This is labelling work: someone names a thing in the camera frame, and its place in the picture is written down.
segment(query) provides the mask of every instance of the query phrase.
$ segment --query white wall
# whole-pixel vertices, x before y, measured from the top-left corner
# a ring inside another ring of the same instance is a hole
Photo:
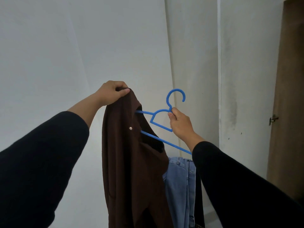
[[[185,102],[176,94],[176,105],[199,135],[218,146],[217,0],[165,1],[173,85],[186,94]],[[206,227],[220,227],[204,189],[203,207]]]
[[[166,107],[172,77],[164,0],[0,0],[0,19],[0,150],[109,79],[124,80],[144,110]],[[108,226],[103,112],[51,227]],[[156,120],[169,126],[166,114]],[[178,143],[173,133],[153,129]]]
[[[220,147],[266,177],[283,0],[220,0]]]

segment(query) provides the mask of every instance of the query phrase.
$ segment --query brown wooden panel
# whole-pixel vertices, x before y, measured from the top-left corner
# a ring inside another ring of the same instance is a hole
[[[304,197],[304,0],[284,3],[267,179]]]

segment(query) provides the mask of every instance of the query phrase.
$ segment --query clothing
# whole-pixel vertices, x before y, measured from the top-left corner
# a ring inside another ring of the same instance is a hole
[[[212,143],[197,144],[192,158],[223,228],[304,227],[298,203]]]
[[[195,173],[194,220],[196,227],[205,227],[202,182],[198,171]]]
[[[173,227],[162,175],[169,159],[132,90],[105,109],[102,174],[109,228]]]
[[[49,227],[89,137],[84,120],[61,112],[0,152],[0,227]]]
[[[168,170],[164,173],[163,180],[174,228],[195,226],[195,173],[192,160],[169,158]]]

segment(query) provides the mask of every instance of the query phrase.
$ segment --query hanger hook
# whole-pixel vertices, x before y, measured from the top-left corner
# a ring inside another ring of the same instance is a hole
[[[167,105],[169,106],[169,111],[172,110],[172,105],[169,103],[169,97],[170,97],[170,95],[171,95],[173,92],[175,92],[175,91],[178,91],[178,92],[180,92],[180,93],[183,95],[183,100],[182,100],[183,102],[184,102],[185,99],[186,99],[185,92],[182,91],[181,89],[173,89],[173,90],[171,90],[171,91],[168,93],[167,98],[166,98]]]

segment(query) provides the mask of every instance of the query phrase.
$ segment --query brown garment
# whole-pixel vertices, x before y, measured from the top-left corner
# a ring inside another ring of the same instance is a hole
[[[107,106],[102,125],[102,174],[109,228],[173,227],[162,175],[169,164],[132,90]]]

